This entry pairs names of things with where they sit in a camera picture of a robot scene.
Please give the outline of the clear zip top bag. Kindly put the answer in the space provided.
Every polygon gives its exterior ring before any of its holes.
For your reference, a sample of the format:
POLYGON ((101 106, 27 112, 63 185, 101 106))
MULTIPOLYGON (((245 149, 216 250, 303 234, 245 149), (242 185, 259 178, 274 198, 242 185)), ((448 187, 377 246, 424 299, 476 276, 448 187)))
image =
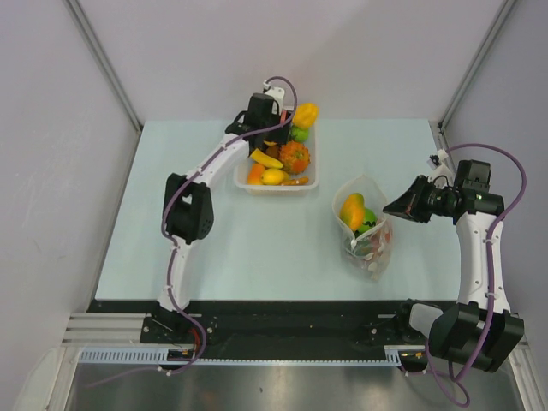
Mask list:
POLYGON ((369 280, 378 281, 390 263, 393 228, 384 213, 388 200, 379 185, 361 175, 344 183, 331 203, 349 262, 369 280))

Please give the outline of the orange yellow toy mango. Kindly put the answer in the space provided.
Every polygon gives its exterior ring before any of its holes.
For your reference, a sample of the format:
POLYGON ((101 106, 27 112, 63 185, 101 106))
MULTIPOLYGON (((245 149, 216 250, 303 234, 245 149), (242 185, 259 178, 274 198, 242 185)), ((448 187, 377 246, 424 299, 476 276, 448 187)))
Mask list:
POLYGON ((365 214, 364 196, 360 193, 352 193, 342 203, 339 218, 352 231, 356 231, 362 225, 365 214))

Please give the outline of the green striped toy melon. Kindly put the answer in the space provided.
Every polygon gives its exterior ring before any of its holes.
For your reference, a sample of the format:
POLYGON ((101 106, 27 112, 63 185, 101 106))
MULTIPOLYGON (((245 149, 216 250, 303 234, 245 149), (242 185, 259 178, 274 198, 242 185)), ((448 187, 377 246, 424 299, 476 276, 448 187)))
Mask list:
POLYGON ((360 236, 365 234, 370 229, 374 228, 377 225, 377 216, 376 214, 369 208, 365 208, 365 215, 363 218, 363 221, 359 228, 354 232, 355 236, 360 236))

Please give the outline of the red yellow toy apple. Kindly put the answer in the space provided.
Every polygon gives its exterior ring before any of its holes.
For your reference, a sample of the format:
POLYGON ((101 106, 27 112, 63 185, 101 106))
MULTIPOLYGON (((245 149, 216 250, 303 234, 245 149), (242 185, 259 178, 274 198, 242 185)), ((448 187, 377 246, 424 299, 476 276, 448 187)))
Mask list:
POLYGON ((383 226, 379 231, 369 238, 372 247, 372 253, 375 258, 380 257, 391 251, 392 230, 383 226))

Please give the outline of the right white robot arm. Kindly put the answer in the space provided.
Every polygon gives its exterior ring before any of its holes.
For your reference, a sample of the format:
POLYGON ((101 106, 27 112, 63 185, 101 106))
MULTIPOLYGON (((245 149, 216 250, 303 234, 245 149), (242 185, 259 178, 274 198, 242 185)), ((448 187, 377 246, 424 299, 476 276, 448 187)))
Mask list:
POLYGON ((395 333, 404 343, 426 337, 434 357, 495 372, 524 334, 524 322, 512 314, 503 286, 504 200, 490 191, 488 163, 462 160, 456 172, 438 155, 430 163, 432 173, 417 176, 383 211, 415 223, 428 223, 433 215, 452 219, 460 247, 459 294, 446 309, 406 301, 395 333))

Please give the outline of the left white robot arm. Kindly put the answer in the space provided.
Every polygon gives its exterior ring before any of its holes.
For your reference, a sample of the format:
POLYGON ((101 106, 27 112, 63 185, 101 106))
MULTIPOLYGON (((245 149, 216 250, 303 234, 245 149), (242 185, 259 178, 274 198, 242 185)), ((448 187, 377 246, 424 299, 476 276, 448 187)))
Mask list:
POLYGON ((186 265, 195 243, 205 239, 212 229, 213 186, 267 142, 288 141, 293 111, 284 109, 284 97, 283 88, 265 83, 200 165, 186 175, 173 173, 168 177, 161 232, 171 242, 171 248, 164 290, 158 297, 162 308, 176 312, 189 303, 184 284, 186 265))

